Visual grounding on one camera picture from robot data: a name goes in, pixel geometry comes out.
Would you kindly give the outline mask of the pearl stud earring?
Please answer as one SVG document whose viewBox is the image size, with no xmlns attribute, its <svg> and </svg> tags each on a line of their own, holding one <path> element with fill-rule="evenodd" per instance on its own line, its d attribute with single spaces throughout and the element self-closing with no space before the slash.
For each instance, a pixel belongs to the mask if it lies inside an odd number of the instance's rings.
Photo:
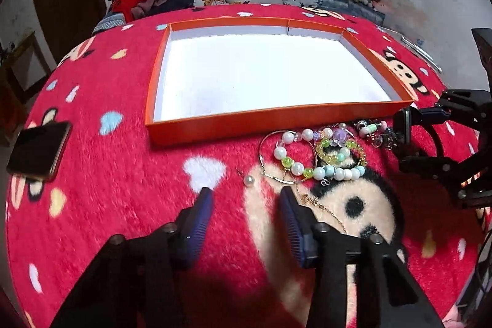
<svg viewBox="0 0 492 328">
<path fill-rule="evenodd" d="M 250 187 L 253 187 L 255 185 L 255 179 L 252 175 L 245 174 L 240 170 L 237 170 L 237 173 L 242 178 L 242 181 L 243 181 L 243 184 L 245 187 L 250 188 Z"/>
</svg>

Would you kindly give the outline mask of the black fitness band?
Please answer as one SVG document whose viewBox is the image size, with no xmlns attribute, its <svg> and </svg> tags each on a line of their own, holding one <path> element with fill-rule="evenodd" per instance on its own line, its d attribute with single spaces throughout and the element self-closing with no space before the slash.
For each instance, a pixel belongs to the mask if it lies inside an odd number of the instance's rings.
<svg viewBox="0 0 492 328">
<path fill-rule="evenodd" d="M 394 154 L 398 162 L 407 156 L 444 156 L 444 147 L 435 125 L 446 122 L 449 113 L 442 107 L 405 107 L 393 117 L 393 131 L 396 137 Z M 424 149 L 424 133 L 434 143 L 435 154 Z"/>
</svg>

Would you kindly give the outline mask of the blue sofa bed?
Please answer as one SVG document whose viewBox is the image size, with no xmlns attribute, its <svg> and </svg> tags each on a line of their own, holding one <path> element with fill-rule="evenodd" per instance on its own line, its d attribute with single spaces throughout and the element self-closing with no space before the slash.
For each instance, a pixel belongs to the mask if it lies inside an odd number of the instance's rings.
<svg viewBox="0 0 492 328">
<path fill-rule="evenodd" d="M 352 2 L 351 0 L 323 0 L 319 7 L 304 7 L 309 10 L 314 9 L 320 15 L 333 13 L 350 14 L 352 16 L 365 18 L 373 23 L 380 25 L 383 23 L 385 15 L 375 11 L 371 7 L 366 7 L 361 3 Z M 107 15 L 97 24 L 93 33 L 100 33 L 113 27 L 129 24 L 123 20 L 123 15 L 119 13 L 107 13 Z"/>
</svg>

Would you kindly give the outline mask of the black smartphone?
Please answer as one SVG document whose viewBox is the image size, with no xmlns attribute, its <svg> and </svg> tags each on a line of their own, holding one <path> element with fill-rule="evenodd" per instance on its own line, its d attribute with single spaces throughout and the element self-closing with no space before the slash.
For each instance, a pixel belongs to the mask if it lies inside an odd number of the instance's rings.
<svg viewBox="0 0 492 328">
<path fill-rule="evenodd" d="M 56 176 L 72 127 L 69 121 L 52 121 L 23 129 L 14 143 L 7 172 L 30 180 L 51 181 Z"/>
</svg>

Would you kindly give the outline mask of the orange shallow cardboard tray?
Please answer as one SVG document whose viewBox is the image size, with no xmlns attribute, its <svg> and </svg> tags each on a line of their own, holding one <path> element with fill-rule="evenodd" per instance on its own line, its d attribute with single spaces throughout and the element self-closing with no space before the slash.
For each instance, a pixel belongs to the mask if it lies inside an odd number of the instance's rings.
<svg viewBox="0 0 492 328">
<path fill-rule="evenodd" d="M 238 15 L 164 28 L 144 121 L 153 144 L 174 147 L 387 117 L 414 100 L 359 31 Z"/>
</svg>

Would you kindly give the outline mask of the dark wooden side table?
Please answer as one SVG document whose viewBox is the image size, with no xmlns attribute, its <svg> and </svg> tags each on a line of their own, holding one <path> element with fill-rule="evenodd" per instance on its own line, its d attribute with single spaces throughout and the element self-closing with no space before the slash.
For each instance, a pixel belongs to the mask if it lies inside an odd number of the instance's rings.
<svg viewBox="0 0 492 328">
<path fill-rule="evenodd" d="M 7 83 L 23 105 L 42 90 L 52 74 L 34 32 L 17 45 L 11 41 L 7 48 L 1 48 L 1 67 Z"/>
</svg>

